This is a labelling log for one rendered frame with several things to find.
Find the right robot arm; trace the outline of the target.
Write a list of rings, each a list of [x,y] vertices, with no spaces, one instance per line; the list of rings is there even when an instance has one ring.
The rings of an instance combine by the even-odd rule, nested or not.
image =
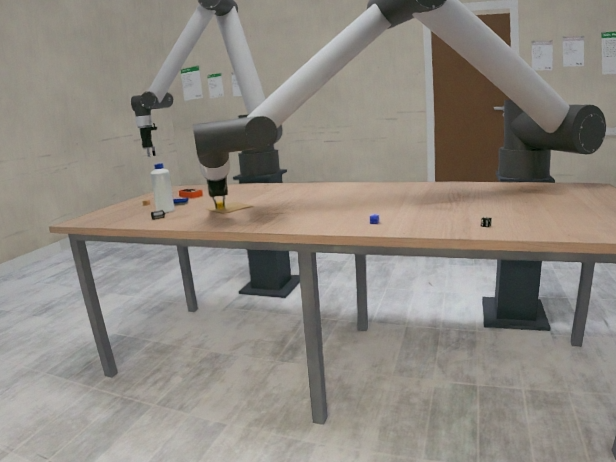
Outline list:
[[[215,12],[248,112],[247,115],[238,115],[238,118],[249,116],[266,100],[237,14],[237,3],[235,1],[233,3],[232,0],[198,0],[198,2],[197,9],[149,90],[142,95],[132,96],[131,107],[135,111],[135,117],[151,115],[151,110],[160,109],[166,105],[166,108],[172,106],[173,96],[167,91]],[[275,143],[282,137],[282,125],[277,130],[278,136]],[[267,149],[252,149],[238,153],[240,175],[261,176],[280,172],[279,152],[274,149],[274,144]]]

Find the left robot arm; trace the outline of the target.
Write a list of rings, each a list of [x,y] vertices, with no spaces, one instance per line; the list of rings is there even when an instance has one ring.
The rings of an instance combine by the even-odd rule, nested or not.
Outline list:
[[[499,176],[547,178],[551,150],[588,155],[600,148],[606,134],[601,109],[568,105],[459,0],[369,0],[362,15],[248,117],[193,124],[199,162],[218,168],[228,161],[230,152],[271,147],[277,128],[322,86],[386,29],[414,17],[511,99],[504,100]]]

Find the tan mat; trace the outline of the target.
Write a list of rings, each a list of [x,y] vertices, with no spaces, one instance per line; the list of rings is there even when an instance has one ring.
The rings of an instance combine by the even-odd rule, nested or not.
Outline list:
[[[238,203],[238,202],[228,203],[228,204],[225,204],[225,206],[226,208],[223,208],[223,209],[215,209],[215,207],[211,207],[211,208],[207,208],[206,210],[220,213],[220,214],[226,214],[226,213],[254,207],[253,205],[248,205],[248,204],[243,204],[243,203]]]

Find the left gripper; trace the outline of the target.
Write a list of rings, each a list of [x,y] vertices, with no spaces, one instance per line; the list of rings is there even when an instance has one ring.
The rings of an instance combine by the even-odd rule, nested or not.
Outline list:
[[[202,175],[207,180],[209,197],[213,198],[215,209],[217,209],[217,203],[216,203],[215,197],[218,197],[218,196],[222,196],[223,208],[225,208],[225,200],[226,200],[225,196],[228,195],[226,176],[228,175],[229,170],[230,170],[230,159],[228,159],[228,161],[223,166],[218,167],[218,168],[207,168],[203,166],[200,162],[199,162],[199,165],[200,165],[200,171]]]

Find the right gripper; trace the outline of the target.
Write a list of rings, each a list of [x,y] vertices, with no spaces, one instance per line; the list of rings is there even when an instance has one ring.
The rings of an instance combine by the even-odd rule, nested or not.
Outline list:
[[[136,117],[136,125],[138,128],[140,128],[142,148],[147,150],[147,157],[151,157],[149,147],[152,148],[153,156],[156,156],[155,146],[153,146],[151,140],[151,131],[157,130],[157,126],[155,127],[155,123],[152,124],[151,115]],[[154,127],[152,127],[152,125],[154,125]]]

